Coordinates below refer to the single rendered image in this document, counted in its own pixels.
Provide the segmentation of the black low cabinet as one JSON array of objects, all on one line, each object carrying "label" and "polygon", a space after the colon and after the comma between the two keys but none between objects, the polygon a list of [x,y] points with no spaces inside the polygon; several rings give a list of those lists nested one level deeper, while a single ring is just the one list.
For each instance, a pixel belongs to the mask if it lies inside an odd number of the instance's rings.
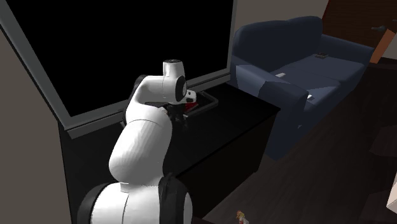
[{"label": "black low cabinet", "polygon": [[[212,224],[204,216],[259,168],[279,108],[228,84],[206,90],[218,105],[188,118],[188,130],[174,126],[164,171],[185,184],[193,201],[193,224]],[[71,138],[59,127],[71,223],[93,188],[113,183],[108,160],[121,131],[115,122]]]}]

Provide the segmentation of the dark window with grey frame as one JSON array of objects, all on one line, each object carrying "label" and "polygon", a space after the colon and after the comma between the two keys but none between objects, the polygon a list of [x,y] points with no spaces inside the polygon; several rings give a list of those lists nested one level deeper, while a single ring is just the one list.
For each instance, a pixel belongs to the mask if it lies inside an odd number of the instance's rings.
[{"label": "dark window with grey frame", "polygon": [[0,30],[71,138],[122,120],[135,79],[179,59],[229,80],[238,0],[0,0]]}]

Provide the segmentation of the white box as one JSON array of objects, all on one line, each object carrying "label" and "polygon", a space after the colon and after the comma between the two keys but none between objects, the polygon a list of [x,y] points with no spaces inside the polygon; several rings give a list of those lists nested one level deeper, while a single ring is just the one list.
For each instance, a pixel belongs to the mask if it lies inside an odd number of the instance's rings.
[{"label": "white box", "polygon": [[397,182],[393,184],[393,187],[390,191],[389,198],[387,200],[386,207],[397,214]]}]

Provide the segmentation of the black tray with grey rim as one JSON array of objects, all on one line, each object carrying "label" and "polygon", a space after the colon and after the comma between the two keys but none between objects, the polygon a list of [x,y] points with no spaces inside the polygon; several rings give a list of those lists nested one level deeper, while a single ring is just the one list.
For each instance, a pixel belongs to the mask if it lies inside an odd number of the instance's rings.
[{"label": "black tray with grey rim", "polygon": [[198,103],[196,108],[185,112],[187,117],[197,116],[212,108],[215,108],[218,105],[219,100],[206,92],[197,92],[196,102]]}]

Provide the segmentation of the dark brown wooden door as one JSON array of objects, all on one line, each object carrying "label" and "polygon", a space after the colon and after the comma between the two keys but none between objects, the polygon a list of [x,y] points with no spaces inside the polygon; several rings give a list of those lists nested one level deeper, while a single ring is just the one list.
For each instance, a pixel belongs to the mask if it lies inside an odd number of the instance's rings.
[{"label": "dark brown wooden door", "polygon": [[397,0],[328,0],[323,34],[377,47],[397,19]]}]

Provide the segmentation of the dark blue sofa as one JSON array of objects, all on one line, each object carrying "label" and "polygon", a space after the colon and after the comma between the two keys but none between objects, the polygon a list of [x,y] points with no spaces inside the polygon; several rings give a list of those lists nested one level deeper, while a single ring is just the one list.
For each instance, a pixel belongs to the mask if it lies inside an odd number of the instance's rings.
[{"label": "dark blue sofa", "polygon": [[[319,17],[243,25],[234,36],[229,85],[277,106],[265,154],[285,156],[352,92],[374,49],[323,34]],[[315,54],[326,53],[325,59]],[[279,73],[286,73],[282,78]]]}]

